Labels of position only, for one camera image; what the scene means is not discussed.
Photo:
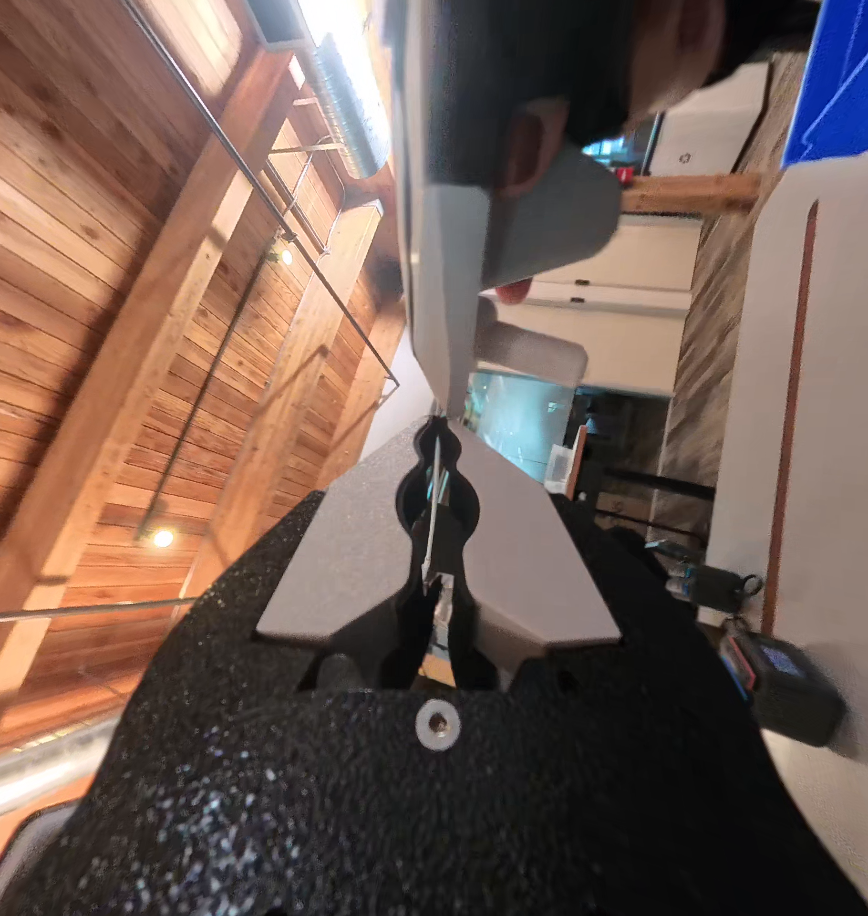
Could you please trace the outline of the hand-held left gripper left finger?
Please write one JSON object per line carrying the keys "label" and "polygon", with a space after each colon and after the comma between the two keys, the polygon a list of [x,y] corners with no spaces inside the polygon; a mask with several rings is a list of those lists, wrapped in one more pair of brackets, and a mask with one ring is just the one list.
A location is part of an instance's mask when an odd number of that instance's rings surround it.
{"label": "hand-held left gripper left finger", "polygon": [[257,624],[315,658],[342,655],[375,688],[413,685],[435,598],[424,561],[440,418],[421,417],[325,492]]}

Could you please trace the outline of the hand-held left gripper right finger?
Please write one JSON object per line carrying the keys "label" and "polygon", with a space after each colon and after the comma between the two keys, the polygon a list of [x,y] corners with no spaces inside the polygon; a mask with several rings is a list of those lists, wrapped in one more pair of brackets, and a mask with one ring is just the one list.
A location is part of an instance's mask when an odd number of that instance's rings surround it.
{"label": "hand-held left gripper right finger", "polygon": [[473,433],[440,423],[440,574],[460,689],[504,689],[530,660],[622,632],[549,492]]}

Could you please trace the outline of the metal ceiling rod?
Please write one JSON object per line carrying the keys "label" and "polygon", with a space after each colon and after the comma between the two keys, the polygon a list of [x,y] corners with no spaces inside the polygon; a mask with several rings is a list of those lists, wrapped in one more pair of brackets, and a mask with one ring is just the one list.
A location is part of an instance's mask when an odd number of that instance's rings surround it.
{"label": "metal ceiling rod", "polygon": [[213,115],[209,106],[200,97],[199,93],[194,88],[189,78],[174,60],[166,45],[156,34],[153,27],[149,24],[137,3],[134,1],[121,1],[120,4],[125,9],[128,16],[131,17],[134,24],[144,35],[147,42],[154,49],[157,56],[165,64],[177,85],[183,90],[188,99],[191,101],[198,114],[208,126],[212,136],[218,140],[220,145],[233,161],[234,165],[237,166],[238,170],[246,178],[247,182],[256,192],[260,200],[262,200],[266,205],[268,211],[275,218],[278,227],[282,230],[282,235],[285,237],[286,241],[291,243],[300,252],[301,256],[310,267],[313,276],[320,281],[325,291],[330,295],[333,303],[337,306],[343,316],[348,320],[349,324],[358,333],[359,337],[364,342],[365,347],[372,354],[372,357],[382,367],[384,377],[390,383],[392,383],[392,391],[395,392],[400,387],[400,382],[395,376],[392,368],[387,363],[387,361],[383,359],[377,348],[371,343],[369,336],[362,330],[354,315],[350,313],[346,303],[342,300],[338,292],[336,292],[335,288],[331,284],[331,281],[329,281],[329,279],[325,276],[315,259],[312,258],[309,254],[308,249],[302,244],[300,238],[288,225],[285,216],[282,214],[278,206],[268,194],[267,189],[262,185],[261,181],[257,177],[257,174],[246,164],[245,159],[243,158],[240,151],[223,130],[219,124],[219,121]]}

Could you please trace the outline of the long wooden-edged desk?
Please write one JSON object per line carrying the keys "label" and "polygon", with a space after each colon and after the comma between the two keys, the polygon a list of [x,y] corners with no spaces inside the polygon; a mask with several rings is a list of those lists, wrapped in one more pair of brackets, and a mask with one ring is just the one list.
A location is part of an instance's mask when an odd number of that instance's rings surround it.
{"label": "long wooden-edged desk", "polygon": [[561,493],[571,501],[575,500],[577,496],[584,496],[588,507],[596,513],[599,512],[598,499],[607,479],[643,487],[654,493],[698,499],[707,503],[713,503],[716,497],[715,487],[603,464],[599,460],[588,457],[587,452],[590,445],[588,427],[580,425],[574,438],[568,470],[561,483]]}

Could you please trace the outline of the black battery charger case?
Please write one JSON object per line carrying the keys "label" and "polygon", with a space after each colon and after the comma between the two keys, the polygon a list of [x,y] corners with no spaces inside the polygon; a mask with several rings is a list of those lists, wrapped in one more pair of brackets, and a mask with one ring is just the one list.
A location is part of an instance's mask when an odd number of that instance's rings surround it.
{"label": "black battery charger case", "polygon": [[688,562],[680,564],[669,575],[666,587],[679,600],[729,616],[738,616],[748,601],[760,593],[764,584],[765,580],[754,573],[740,575],[706,564]]}
{"label": "black battery charger case", "polygon": [[718,651],[761,729],[814,748],[835,739],[846,704],[800,648],[730,621]]}

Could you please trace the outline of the wooden post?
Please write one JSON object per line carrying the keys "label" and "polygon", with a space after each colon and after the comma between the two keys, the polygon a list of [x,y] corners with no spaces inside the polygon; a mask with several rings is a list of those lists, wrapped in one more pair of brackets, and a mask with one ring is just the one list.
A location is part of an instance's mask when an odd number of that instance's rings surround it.
{"label": "wooden post", "polygon": [[760,196],[759,173],[640,176],[623,187],[621,212],[719,216],[751,212]]}

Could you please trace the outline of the person's right hand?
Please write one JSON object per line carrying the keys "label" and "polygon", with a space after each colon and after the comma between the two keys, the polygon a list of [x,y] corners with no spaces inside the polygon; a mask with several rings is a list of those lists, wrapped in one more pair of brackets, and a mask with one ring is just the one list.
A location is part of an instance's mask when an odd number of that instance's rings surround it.
{"label": "person's right hand", "polygon": [[[611,137],[633,132],[698,90],[720,57],[726,23],[723,1],[635,2],[627,116]],[[541,180],[563,146],[568,109],[568,100],[548,97],[514,115],[495,181],[503,196],[529,193]]]}

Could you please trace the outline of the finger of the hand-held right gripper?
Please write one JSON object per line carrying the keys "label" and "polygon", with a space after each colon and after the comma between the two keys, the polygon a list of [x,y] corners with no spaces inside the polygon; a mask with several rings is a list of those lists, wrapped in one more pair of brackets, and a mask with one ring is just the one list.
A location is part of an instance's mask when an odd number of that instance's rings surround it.
{"label": "finger of the hand-held right gripper", "polygon": [[489,223],[494,142],[458,86],[462,4],[391,3],[396,227],[410,342],[440,411],[463,414]]}

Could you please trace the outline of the blue plastic bin with tag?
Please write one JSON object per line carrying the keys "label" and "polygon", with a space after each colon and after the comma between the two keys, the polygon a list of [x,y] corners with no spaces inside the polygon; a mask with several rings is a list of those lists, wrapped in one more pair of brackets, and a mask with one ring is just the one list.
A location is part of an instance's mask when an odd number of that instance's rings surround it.
{"label": "blue plastic bin with tag", "polygon": [[868,1],[821,5],[783,168],[868,153]]}

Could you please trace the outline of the white door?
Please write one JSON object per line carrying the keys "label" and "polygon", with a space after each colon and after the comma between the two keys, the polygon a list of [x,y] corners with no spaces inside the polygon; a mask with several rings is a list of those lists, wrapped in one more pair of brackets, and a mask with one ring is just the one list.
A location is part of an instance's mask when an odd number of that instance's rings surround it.
{"label": "white door", "polygon": [[672,396],[690,292],[534,280],[517,304],[485,295],[501,321],[582,347],[580,385]]}
{"label": "white door", "polygon": [[688,292],[703,221],[624,215],[608,244],[587,259],[543,272],[537,281],[577,286]]}

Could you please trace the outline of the clear plastic box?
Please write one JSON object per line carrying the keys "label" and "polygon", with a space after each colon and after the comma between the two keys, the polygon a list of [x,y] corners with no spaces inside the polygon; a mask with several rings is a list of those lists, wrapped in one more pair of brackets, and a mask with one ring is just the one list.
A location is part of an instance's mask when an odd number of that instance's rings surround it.
{"label": "clear plastic box", "polygon": [[552,444],[543,486],[553,495],[568,495],[568,484],[575,464],[576,452],[560,444]]}

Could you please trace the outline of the silver elbow air duct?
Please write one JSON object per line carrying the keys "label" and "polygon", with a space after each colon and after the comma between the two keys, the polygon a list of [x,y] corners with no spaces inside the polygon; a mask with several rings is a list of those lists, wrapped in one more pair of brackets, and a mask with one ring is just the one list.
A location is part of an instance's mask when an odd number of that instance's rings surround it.
{"label": "silver elbow air duct", "polygon": [[300,62],[348,174],[373,177],[389,158],[391,135],[363,39],[330,31]]}

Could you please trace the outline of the white recycling cabinet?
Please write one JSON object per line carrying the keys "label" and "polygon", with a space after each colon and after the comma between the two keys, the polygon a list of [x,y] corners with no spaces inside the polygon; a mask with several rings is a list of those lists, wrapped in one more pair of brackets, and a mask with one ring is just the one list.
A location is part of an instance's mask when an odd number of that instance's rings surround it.
{"label": "white recycling cabinet", "polygon": [[771,65],[741,66],[667,110],[649,160],[652,177],[731,173],[765,108]]}

